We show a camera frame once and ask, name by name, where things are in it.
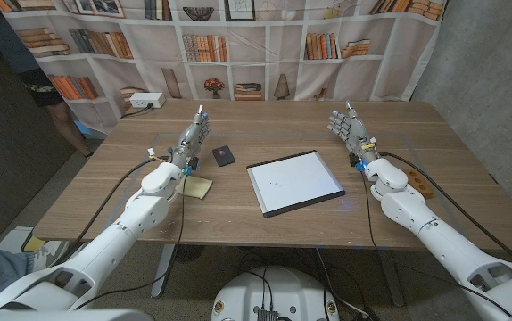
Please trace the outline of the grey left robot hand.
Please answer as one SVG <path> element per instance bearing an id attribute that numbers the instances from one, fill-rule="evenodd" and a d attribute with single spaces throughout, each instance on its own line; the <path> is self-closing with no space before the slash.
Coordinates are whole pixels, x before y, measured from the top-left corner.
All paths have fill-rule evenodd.
<path id="1" fill-rule="evenodd" d="M 192 123 L 180 134 L 177 145 L 170 156 L 170 163 L 180 169 L 194 169 L 202 143 L 211 131 L 210 118 L 201 104 Z"/>

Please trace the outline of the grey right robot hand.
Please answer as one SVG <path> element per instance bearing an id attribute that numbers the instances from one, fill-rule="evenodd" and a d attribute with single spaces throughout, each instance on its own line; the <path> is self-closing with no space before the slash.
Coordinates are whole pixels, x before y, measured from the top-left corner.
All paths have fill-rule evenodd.
<path id="1" fill-rule="evenodd" d="M 376 152 L 376 139 L 365 128 L 357 111 L 350 101 L 345 102 L 347 111 L 333 111 L 327 128 L 345 143 L 348 151 L 359 159 L 364 168 L 379 156 Z"/>

